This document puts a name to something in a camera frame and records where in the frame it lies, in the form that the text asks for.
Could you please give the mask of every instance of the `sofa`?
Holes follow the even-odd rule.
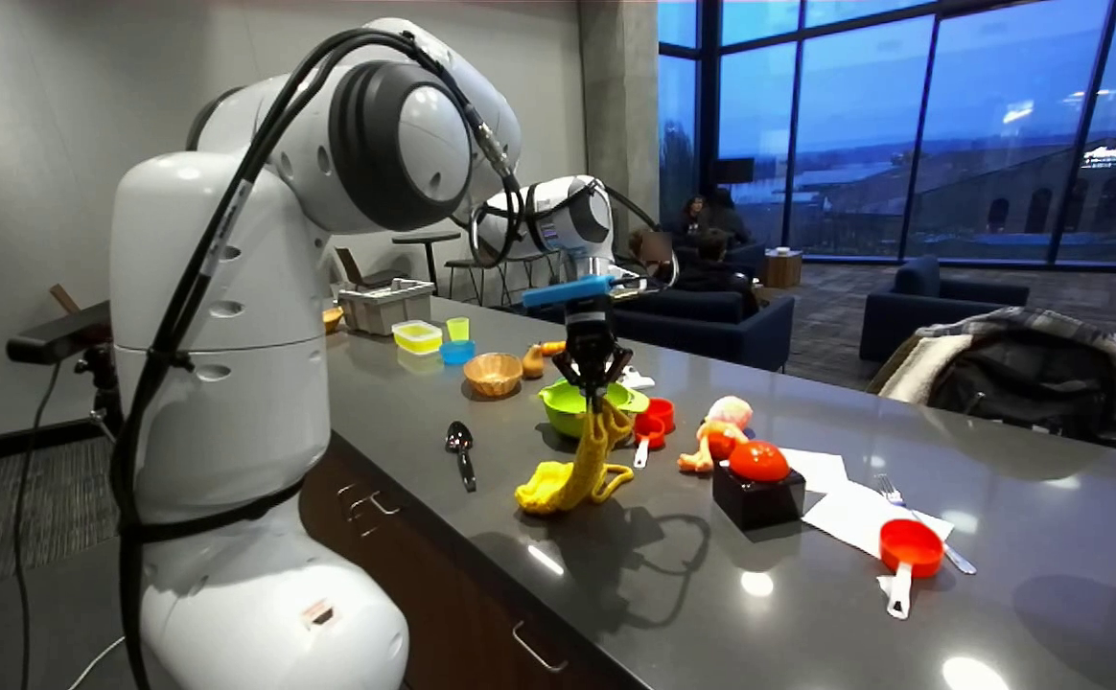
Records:
[[[887,291],[872,291],[863,303],[859,360],[890,360],[890,353],[922,326],[1023,303],[1023,282],[942,281],[937,258],[904,261],[895,282]]]
[[[743,309],[740,291],[655,291],[612,308],[616,337],[735,360],[749,368],[785,368],[794,300]]]

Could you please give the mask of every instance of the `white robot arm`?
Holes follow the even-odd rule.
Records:
[[[517,147],[511,103],[468,60],[385,20],[221,95],[189,155],[123,175],[111,482],[139,685],[401,681],[401,613],[295,514],[331,440],[317,248],[473,221],[488,193],[517,195]]]

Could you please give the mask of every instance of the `blue object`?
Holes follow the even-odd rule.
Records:
[[[571,303],[571,300],[600,300],[600,294],[610,294],[610,281],[605,276],[583,276],[583,281],[571,281],[571,282],[523,291],[523,309]]]
[[[476,342],[444,342],[440,345],[440,364],[444,368],[460,368],[460,364],[468,364],[476,356]]]

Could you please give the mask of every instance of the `counter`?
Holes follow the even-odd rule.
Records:
[[[432,300],[432,318],[447,316],[473,318],[478,353],[560,337],[548,322]],[[436,356],[335,337],[335,432],[422,510],[440,548],[476,562],[476,580],[523,593],[635,685],[1116,690],[1116,450],[632,353],[655,395],[676,399],[679,429],[612,502],[556,520],[514,510],[538,461],[571,456],[554,450],[538,401],[556,371],[476,401]],[[942,566],[913,593],[913,618],[895,622],[863,552],[809,525],[740,534],[706,480],[676,471],[718,395],[743,395],[765,438],[841,452],[850,480],[890,480],[910,505],[952,516],[952,544],[978,575]],[[476,493],[440,450],[453,418],[476,432]]]

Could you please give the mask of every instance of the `paper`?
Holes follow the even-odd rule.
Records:
[[[813,493],[830,493],[831,487],[848,482],[848,464],[835,452],[784,450],[784,456]]]
[[[896,516],[924,520],[941,540],[952,534],[952,520],[895,505],[863,482],[835,482],[800,520],[880,561],[880,529]]]

